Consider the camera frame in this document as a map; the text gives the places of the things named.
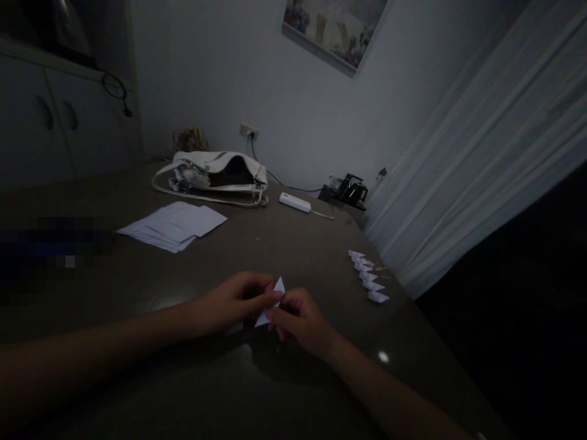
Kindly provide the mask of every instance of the tabletop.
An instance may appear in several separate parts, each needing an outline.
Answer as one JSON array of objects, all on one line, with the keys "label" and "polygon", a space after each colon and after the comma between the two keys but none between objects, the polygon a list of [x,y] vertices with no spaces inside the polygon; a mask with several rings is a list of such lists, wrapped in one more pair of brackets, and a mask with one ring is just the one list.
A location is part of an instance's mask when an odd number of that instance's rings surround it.
[{"label": "tabletop", "polygon": [[[240,270],[306,287],[328,321],[367,356],[439,406],[469,432],[510,438],[442,339],[348,213],[270,182],[263,208],[181,199],[152,189],[161,164],[0,194],[0,228],[42,229],[48,218],[86,218],[116,231],[177,200],[208,205],[228,220],[172,254],[111,234],[75,267],[36,267],[0,280],[1,343],[143,314],[196,298]],[[308,200],[331,221],[278,202]],[[390,300],[367,299],[347,251],[366,254]],[[170,347],[43,416],[36,438],[176,438],[343,435],[383,431],[338,377],[267,327],[217,334]]]}]

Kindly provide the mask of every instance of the cabinet door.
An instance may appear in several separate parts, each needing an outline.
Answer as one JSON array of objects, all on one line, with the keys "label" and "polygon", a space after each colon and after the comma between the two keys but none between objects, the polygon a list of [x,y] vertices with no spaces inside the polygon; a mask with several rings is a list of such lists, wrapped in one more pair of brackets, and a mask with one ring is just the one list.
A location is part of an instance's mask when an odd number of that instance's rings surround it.
[{"label": "cabinet door", "polygon": [[0,191],[73,178],[43,69],[0,56]]},{"label": "cabinet door", "polygon": [[136,125],[122,113],[122,102],[98,81],[50,69],[46,73],[76,176],[136,164]]}]

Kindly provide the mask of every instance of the wall socket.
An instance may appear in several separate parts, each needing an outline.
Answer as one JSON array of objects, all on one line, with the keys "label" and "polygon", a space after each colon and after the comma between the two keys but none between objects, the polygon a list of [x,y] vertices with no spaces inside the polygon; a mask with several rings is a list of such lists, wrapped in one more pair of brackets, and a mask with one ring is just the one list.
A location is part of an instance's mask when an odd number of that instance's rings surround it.
[{"label": "wall socket", "polygon": [[251,133],[254,133],[253,140],[256,141],[257,138],[259,137],[259,132],[257,130],[255,130],[254,128],[249,127],[248,125],[245,125],[245,124],[240,125],[240,135],[241,136],[248,138]]}]

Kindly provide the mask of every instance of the bag strap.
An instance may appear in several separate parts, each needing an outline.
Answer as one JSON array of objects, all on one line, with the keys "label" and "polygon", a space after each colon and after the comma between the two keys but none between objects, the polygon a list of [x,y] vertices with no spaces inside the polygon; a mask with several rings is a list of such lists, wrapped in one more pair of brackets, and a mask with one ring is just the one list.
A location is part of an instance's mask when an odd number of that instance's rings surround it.
[{"label": "bag strap", "polygon": [[177,163],[176,161],[174,161],[173,163],[166,165],[163,168],[161,168],[159,171],[157,171],[157,173],[151,179],[151,185],[153,186],[153,188],[155,188],[157,191],[161,191],[162,193],[172,194],[173,196],[186,197],[187,199],[204,200],[206,202],[222,203],[222,204],[226,204],[226,205],[236,205],[236,206],[240,206],[240,207],[244,207],[244,208],[256,208],[258,206],[261,206],[261,203],[263,203],[263,202],[264,202],[264,204],[267,204],[269,202],[269,198],[263,194],[265,192],[263,190],[259,191],[259,193],[258,193],[259,200],[257,202],[240,203],[240,202],[231,202],[229,200],[212,199],[211,197],[195,196],[194,194],[186,194],[184,192],[171,191],[170,189],[166,189],[166,188],[161,187],[156,182],[157,176],[159,176],[160,174],[163,174],[166,171],[173,170],[173,169],[179,167],[180,165],[181,165],[180,163]]}]

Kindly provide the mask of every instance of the person's right hand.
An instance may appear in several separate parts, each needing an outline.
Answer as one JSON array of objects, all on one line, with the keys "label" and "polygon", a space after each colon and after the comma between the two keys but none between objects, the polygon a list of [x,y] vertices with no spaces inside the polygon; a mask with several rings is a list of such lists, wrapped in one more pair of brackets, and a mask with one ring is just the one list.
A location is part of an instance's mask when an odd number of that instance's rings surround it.
[{"label": "person's right hand", "polygon": [[320,313],[310,293],[304,288],[288,290],[281,299],[281,307],[298,316],[282,308],[266,309],[269,331],[275,328],[282,341],[291,333],[303,348],[325,359],[339,335]]}]

